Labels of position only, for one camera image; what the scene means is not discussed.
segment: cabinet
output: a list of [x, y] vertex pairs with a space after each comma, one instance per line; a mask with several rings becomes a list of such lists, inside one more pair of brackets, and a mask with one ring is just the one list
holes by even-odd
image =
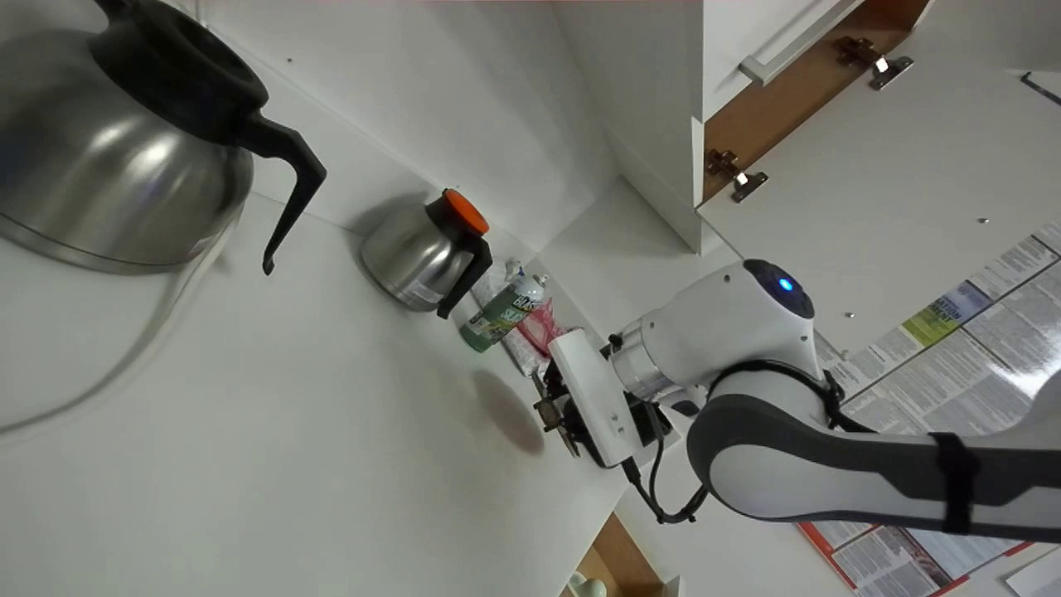
[[[821, 60], [818, 41], [834, 37], [834, 24], [856, 32], [902, 31], [902, 12], [917, 12], [908, 6], [925, 0], [558, 0], [622, 176], [690, 249], [712, 237], [694, 214], [715, 188], [704, 176], [712, 144], [705, 120], [723, 107], [751, 107], [723, 123], [755, 131], [740, 159], [764, 155], [858, 78], [843, 71], [821, 81], [800, 68], [804, 51]], [[777, 100], [769, 91], [792, 91], [792, 71], [800, 100]]]

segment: black lid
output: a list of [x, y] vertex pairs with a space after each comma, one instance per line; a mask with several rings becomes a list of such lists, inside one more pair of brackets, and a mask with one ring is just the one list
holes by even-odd
[[97, 0], [109, 26], [88, 41], [100, 71], [173, 126], [223, 144], [244, 147], [268, 159], [285, 159], [298, 183], [268, 237], [262, 268], [324, 183], [324, 167], [304, 139], [264, 120], [264, 82], [207, 26], [159, 0]]
[[130, 97], [180, 131], [235, 144], [268, 100], [262, 81], [207, 26], [159, 0], [100, 0], [109, 26], [88, 41], [94, 60]]

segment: white robot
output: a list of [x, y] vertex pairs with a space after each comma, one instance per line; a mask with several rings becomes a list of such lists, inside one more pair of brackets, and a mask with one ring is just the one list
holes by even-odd
[[[760, 520], [1061, 542], [1061, 374], [1020, 425], [998, 434], [872, 434], [838, 411], [843, 393], [818, 369], [812, 316], [810, 296], [783, 268], [732, 267], [606, 350], [587, 332], [560, 336], [538, 411], [602, 469], [619, 466], [660, 520], [694, 520], [712, 495]], [[694, 389], [705, 389], [701, 406], [687, 401]], [[704, 492], [675, 515], [643, 492], [632, 460], [666, 430], [662, 398], [696, 418], [687, 453]]]

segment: carafe handle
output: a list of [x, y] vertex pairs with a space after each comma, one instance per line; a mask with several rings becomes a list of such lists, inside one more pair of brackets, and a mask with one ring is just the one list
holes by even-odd
[[465, 242], [470, 249], [470, 262], [459, 284], [436, 303], [436, 317], [447, 317], [455, 306], [470, 291], [470, 284], [495, 267], [492, 244], [478, 237]]
[[291, 227], [298, 222], [298, 216], [304, 214], [307, 200], [319, 193], [319, 187], [327, 180], [327, 169], [323, 167], [323, 159], [304, 147], [304, 139], [288, 131], [279, 126], [273, 120], [264, 120], [262, 112], [255, 112], [242, 136], [240, 147], [268, 155], [268, 159], [285, 159], [295, 169], [295, 188], [288, 196], [285, 214], [279, 216], [264, 254], [262, 254], [262, 268], [264, 277], [273, 277], [274, 268], [274, 249], [285, 242], [285, 237], [291, 232]]

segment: stainless steel carafe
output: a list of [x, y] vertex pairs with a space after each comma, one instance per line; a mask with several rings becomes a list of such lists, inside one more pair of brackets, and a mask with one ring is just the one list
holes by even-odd
[[455, 188], [431, 207], [394, 208], [360, 244], [360, 262], [402, 306], [441, 317], [495, 267], [486, 219]]
[[262, 81], [159, 0], [97, 0], [104, 32], [0, 44], [0, 232], [42, 254], [159, 272], [240, 216], [253, 155], [298, 174], [273, 253], [324, 180], [304, 139], [262, 120]]

